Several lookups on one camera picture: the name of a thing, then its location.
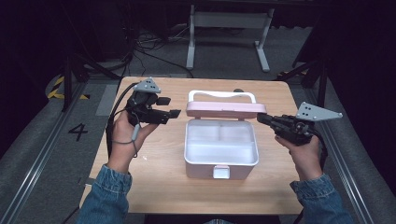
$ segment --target container lid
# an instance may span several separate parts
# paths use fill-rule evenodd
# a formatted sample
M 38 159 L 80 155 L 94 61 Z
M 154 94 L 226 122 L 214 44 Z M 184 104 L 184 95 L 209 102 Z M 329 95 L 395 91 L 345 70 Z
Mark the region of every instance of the container lid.
M 214 97 L 247 96 L 251 103 L 193 101 L 195 94 L 206 94 Z M 187 116 L 190 117 L 229 119 L 255 119 L 257 113 L 266 113 L 265 105 L 257 104 L 252 93 L 233 91 L 190 91 L 186 111 Z

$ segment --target denim jacket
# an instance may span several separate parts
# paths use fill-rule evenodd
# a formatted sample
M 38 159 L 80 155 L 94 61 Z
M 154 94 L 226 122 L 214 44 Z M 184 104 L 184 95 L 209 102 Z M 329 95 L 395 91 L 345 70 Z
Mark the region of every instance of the denim jacket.
M 131 185 L 130 175 L 103 165 L 79 211 L 77 223 L 123 223 L 129 207 L 126 194 Z M 304 207 L 305 223 L 353 223 L 328 175 L 294 181 L 290 186 Z

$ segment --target jacket cuff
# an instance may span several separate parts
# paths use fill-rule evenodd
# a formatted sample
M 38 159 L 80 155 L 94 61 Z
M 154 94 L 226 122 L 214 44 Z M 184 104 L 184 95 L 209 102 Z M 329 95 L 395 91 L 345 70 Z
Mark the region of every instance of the jacket cuff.
M 325 174 L 317 179 L 293 181 L 290 186 L 296 193 L 298 200 L 326 197 L 335 191 L 332 180 Z
M 119 173 L 103 165 L 94 184 L 105 190 L 126 195 L 132 186 L 132 176 Z

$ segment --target black handheld controller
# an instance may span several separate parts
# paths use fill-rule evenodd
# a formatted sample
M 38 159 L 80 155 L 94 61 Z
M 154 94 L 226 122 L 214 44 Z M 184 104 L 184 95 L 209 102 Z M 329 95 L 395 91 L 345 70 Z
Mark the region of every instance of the black handheld controller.
M 270 126 L 276 135 L 285 138 L 296 146 L 309 143 L 313 133 L 316 133 L 313 121 L 297 119 L 290 115 L 278 117 L 259 113 L 257 121 Z
M 155 105 L 169 105 L 171 99 L 158 97 L 156 93 L 134 91 L 125 106 L 125 110 L 131 115 L 129 122 L 136 125 L 139 122 L 166 124 L 169 119 L 176 119 L 180 110 L 162 111 L 153 109 Z

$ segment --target human hand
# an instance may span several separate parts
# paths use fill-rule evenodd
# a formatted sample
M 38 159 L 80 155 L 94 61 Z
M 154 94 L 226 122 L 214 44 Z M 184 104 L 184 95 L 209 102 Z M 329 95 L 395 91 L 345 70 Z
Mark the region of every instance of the human hand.
M 113 140 L 119 143 L 131 142 L 134 134 L 134 126 L 128 121 L 128 112 L 122 111 L 120 116 L 114 122 Z M 143 146 L 147 136 L 149 136 L 158 127 L 158 124 L 148 124 L 140 128 L 134 144 L 119 144 L 113 142 L 112 152 L 108 159 L 107 167 L 121 173 L 128 173 L 129 164 L 134 155 Z
M 319 139 L 316 136 L 312 136 L 311 142 L 302 146 L 296 146 L 278 135 L 275 140 L 289 149 L 300 180 L 316 179 L 323 174 L 318 155 Z

